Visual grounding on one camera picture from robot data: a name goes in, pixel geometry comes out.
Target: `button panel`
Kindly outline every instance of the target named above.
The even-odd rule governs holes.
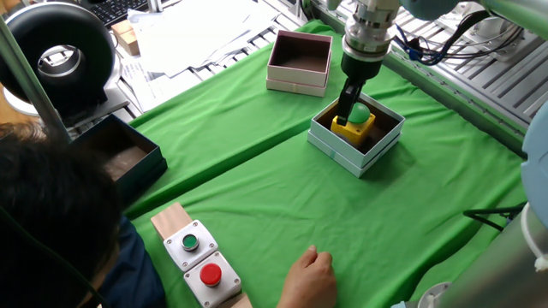
[[[204,308],[217,307],[241,291],[240,277],[221,252],[214,252],[196,265],[184,279]]]
[[[189,271],[218,250],[217,242],[199,220],[164,240],[164,246],[183,272]]]

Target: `open box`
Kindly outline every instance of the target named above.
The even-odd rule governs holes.
[[[323,97],[331,63],[331,36],[280,30],[268,62],[268,89]]]
[[[318,113],[308,132],[308,141],[341,164],[353,175],[360,177],[382,157],[399,139],[405,118],[366,94],[360,94],[360,103],[376,116],[371,132],[359,148],[350,145],[331,131],[336,116],[338,99]]]
[[[83,133],[72,146],[100,155],[124,205],[136,200],[168,167],[159,146],[115,115]]]

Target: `green cloth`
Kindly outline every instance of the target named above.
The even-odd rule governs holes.
[[[325,98],[267,91],[268,46],[133,122],[170,166],[128,211],[154,209],[133,223],[169,307],[199,307],[150,223],[175,201],[209,228],[255,307],[275,306],[315,244],[334,256],[338,306],[387,308],[454,279],[492,240],[482,229],[467,244],[479,225],[463,210],[525,199],[516,155],[387,68],[364,92],[407,117],[393,149],[357,179],[307,143],[345,80],[339,35],[332,52]]]
[[[289,266],[314,244],[334,257],[339,307],[388,308],[451,256],[420,287],[454,278],[492,240],[466,245],[479,224],[464,210],[525,199],[519,157],[397,75],[383,76],[376,97],[407,120],[361,179],[303,132],[165,205],[180,202],[208,227],[255,307],[275,306]],[[150,223],[165,206],[133,223],[169,307],[198,307]]]
[[[160,146],[169,167],[126,211],[128,217],[146,213],[305,131],[310,119],[339,96],[346,80],[341,36],[320,21],[299,31],[334,36],[325,97],[266,90],[270,44],[138,117],[131,125]],[[393,77],[385,69],[371,88]]]

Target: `wooden block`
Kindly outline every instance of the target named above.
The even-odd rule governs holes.
[[[253,308],[247,294],[242,293],[222,303],[219,308]]]
[[[118,44],[131,56],[139,55],[139,44],[135,32],[130,30],[122,35],[118,40]]]
[[[179,203],[172,204],[151,218],[152,225],[162,240],[169,238],[177,231],[192,222],[190,215]],[[245,293],[237,295],[222,303],[219,308],[253,308]]]
[[[115,25],[112,25],[111,29],[114,35],[117,36],[133,30],[133,28],[131,27],[131,23],[128,20],[121,21]]]
[[[151,218],[152,225],[162,240],[185,228],[192,218],[179,203],[175,203]]]

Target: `human hand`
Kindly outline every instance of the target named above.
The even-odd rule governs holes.
[[[337,282],[328,252],[310,246],[285,278],[277,308],[332,308],[337,299]]]

